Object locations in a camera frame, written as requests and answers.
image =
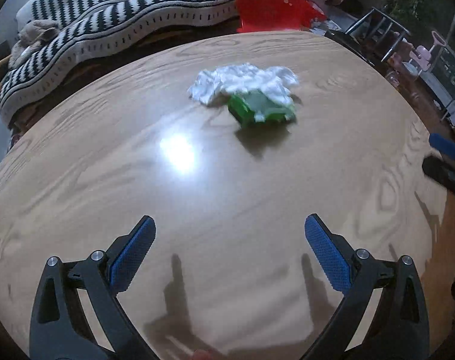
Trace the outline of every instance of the green container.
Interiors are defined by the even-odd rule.
[[[274,103],[260,91],[232,95],[227,108],[241,127],[258,123],[287,123],[296,118],[294,107]]]

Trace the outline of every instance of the red chair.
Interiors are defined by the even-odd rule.
[[[304,17],[303,17],[303,26],[310,28],[311,22],[315,21],[325,21],[327,20],[327,16],[323,13],[323,11],[316,5],[314,1],[305,0],[305,9],[304,9]]]
[[[305,0],[237,0],[238,32],[300,30],[306,5]]]

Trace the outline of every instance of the wooden table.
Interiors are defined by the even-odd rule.
[[[297,123],[241,131],[226,107],[188,99],[200,70],[242,62],[298,74]],[[427,138],[382,76],[308,32],[145,57],[65,100],[1,163],[0,320],[27,350],[46,259],[84,259],[147,214],[157,238],[119,300],[160,356],[175,359],[181,342],[230,359],[298,359],[341,300],[304,238],[306,216],[377,258],[409,254],[422,274],[425,215],[442,222],[446,201],[421,171]]]

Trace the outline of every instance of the crumpled tissue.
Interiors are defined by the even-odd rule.
[[[299,85],[298,77],[284,66],[263,70],[252,64],[239,64],[200,71],[188,94],[209,106],[225,103],[230,95],[258,90],[274,103],[290,107],[293,101],[288,88],[295,85]]]

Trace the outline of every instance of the chair leg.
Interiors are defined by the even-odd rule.
[[[384,31],[384,34],[379,38],[379,40],[376,42],[376,44],[380,44],[385,39],[385,37],[387,37],[387,35],[388,35],[389,31],[391,31],[392,27],[393,27],[393,22],[390,22],[390,24],[386,28],[386,31]]]
[[[366,37],[364,38],[364,40],[369,40],[371,39],[375,34],[376,32],[379,31],[379,29],[381,28],[381,26],[383,25],[383,23],[386,21],[386,18],[383,17],[381,19],[381,21],[376,25],[376,27],[374,27],[371,31],[369,31],[369,33],[366,35]]]
[[[393,45],[389,48],[389,50],[387,51],[387,53],[384,55],[383,59],[381,59],[381,62],[386,62],[389,57],[391,56],[391,54],[394,52],[394,50],[396,49],[397,45],[399,44],[399,42],[401,42],[404,38],[404,36],[406,35],[406,30],[403,30],[400,34],[399,34],[399,37],[397,37],[396,41],[393,43]]]
[[[375,11],[375,9],[371,9],[368,13],[366,13],[361,19],[359,19],[358,21],[356,21],[351,27],[348,28],[348,30],[345,32],[346,35],[351,35],[352,32],[354,32],[355,30],[357,30],[361,24],[363,24],[366,19]]]

